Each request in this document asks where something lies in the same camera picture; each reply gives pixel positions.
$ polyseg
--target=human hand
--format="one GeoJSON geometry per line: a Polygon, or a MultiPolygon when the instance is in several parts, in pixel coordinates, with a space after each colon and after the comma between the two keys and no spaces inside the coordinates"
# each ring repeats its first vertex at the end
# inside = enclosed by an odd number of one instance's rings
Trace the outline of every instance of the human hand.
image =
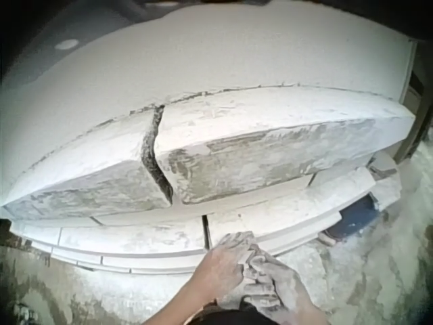
{"type": "Polygon", "coordinates": [[[243,267],[238,263],[253,242],[252,232],[227,234],[208,251],[189,281],[203,294],[204,303],[225,296],[241,283],[243,267]]]}
{"type": "Polygon", "coordinates": [[[244,288],[245,301],[278,324],[327,324],[311,302],[296,271],[264,251],[251,258],[245,277],[256,280],[244,288]]]}

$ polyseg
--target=dusty floor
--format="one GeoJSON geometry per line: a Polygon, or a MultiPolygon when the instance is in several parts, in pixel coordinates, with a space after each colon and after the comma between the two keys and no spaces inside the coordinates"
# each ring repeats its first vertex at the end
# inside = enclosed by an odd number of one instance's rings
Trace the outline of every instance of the dusty floor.
{"type": "MultiPolygon", "coordinates": [[[[311,242],[281,257],[301,275],[333,325],[414,324],[433,270],[433,147],[401,167],[402,200],[333,248],[311,242]]],[[[43,255],[0,248],[1,306],[15,299],[44,325],[140,324],[188,275],[92,272],[43,255]]]]}

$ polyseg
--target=white wall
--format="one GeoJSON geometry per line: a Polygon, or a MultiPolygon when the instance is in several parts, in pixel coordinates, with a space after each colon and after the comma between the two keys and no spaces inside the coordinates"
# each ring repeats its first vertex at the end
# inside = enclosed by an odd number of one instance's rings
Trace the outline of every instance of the white wall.
{"type": "Polygon", "coordinates": [[[300,83],[398,100],[412,46],[374,22],[280,1],[189,7],[116,31],[2,94],[3,189],[104,121],[201,91],[300,83]]]}

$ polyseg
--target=dusty hand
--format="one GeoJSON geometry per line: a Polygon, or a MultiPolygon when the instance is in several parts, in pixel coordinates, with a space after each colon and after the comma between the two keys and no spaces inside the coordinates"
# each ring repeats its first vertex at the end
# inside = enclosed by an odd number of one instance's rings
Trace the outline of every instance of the dusty hand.
{"type": "Polygon", "coordinates": [[[313,305],[296,271],[264,251],[259,251],[250,265],[252,269],[245,276],[256,284],[245,287],[245,301],[259,312],[278,324],[327,324],[325,314],[313,305]]]}
{"type": "Polygon", "coordinates": [[[227,234],[206,254],[189,281],[204,295],[205,303],[225,296],[242,281],[238,262],[253,242],[252,232],[227,234]]]}

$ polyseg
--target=blue object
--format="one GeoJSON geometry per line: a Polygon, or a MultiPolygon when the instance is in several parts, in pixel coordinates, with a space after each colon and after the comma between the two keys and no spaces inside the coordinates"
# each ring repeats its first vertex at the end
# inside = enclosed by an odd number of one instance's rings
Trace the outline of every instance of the blue object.
{"type": "Polygon", "coordinates": [[[340,211],[342,219],[325,230],[325,234],[334,239],[343,239],[353,235],[371,223],[379,212],[374,207],[374,201],[368,194],[340,211]]]}

